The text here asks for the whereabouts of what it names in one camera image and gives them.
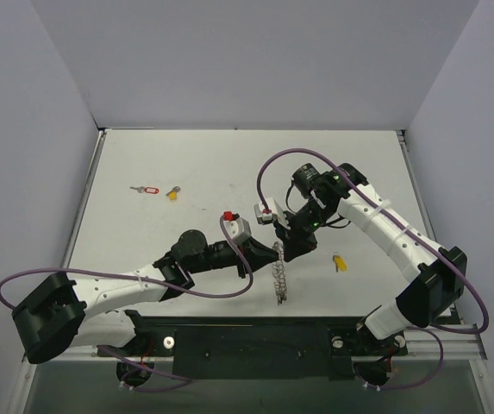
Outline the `silver spiked keyring disc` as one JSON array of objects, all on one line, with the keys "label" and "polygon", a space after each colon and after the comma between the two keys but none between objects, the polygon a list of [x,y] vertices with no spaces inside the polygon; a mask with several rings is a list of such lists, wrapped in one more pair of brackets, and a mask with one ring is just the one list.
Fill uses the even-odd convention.
[{"label": "silver spiked keyring disc", "polygon": [[280,241],[275,241],[272,245],[272,249],[278,255],[278,259],[272,263],[272,277],[277,303],[278,305],[281,305],[288,298],[288,286],[284,261],[284,247]]}]

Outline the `yellow tag key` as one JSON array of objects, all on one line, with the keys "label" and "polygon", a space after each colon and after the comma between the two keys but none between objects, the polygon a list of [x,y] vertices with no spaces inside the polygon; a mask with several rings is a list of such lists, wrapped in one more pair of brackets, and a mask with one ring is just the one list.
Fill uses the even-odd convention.
[{"label": "yellow tag key", "polygon": [[339,254],[333,255],[333,262],[336,272],[345,272],[347,270],[347,264]]}]

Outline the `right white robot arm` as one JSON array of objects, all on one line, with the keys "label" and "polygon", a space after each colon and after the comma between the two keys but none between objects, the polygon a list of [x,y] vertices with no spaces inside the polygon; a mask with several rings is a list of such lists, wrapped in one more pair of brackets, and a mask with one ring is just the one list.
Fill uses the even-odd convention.
[{"label": "right white robot arm", "polygon": [[290,262],[315,250],[315,232],[338,215],[396,264],[407,287],[366,316],[355,333],[358,347],[374,353],[410,325],[428,327],[462,295],[467,258],[459,248],[446,250],[403,220],[351,165],[343,164],[342,169],[347,179],[335,171],[320,173],[310,163],[298,168],[291,184],[307,202],[298,212],[278,214],[274,227],[284,245],[284,259]]}]

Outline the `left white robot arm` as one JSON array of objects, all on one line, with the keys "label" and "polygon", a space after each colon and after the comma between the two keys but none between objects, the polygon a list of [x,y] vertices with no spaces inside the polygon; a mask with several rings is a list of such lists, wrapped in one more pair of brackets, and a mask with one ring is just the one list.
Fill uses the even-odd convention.
[{"label": "left white robot arm", "polygon": [[182,293],[201,297],[192,274],[234,267],[241,277],[278,260],[278,252],[248,231],[225,231],[210,244],[197,230],[185,231],[160,259],[128,273],[47,268],[47,277],[19,304],[11,317],[32,364],[41,364],[68,348],[109,345],[127,354],[143,352],[147,332],[123,310],[133,304],[163,302]]}]

